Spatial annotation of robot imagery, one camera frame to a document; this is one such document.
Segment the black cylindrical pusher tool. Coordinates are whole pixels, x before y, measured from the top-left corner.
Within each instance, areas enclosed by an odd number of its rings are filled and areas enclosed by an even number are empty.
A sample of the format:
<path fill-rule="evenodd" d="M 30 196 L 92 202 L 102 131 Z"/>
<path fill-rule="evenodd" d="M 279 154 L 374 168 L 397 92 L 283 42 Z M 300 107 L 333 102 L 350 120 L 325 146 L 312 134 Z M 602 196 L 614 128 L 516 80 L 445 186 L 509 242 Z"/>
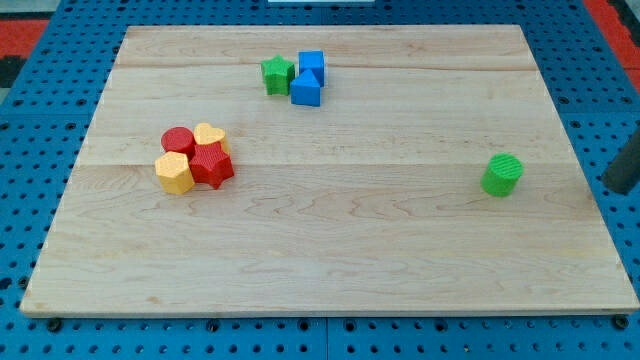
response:
<path fill-rule="evenodd" d="M 604 186 L 628 194 L 639 182 L 639 131 L 636 130 L 602 175 Z"/>

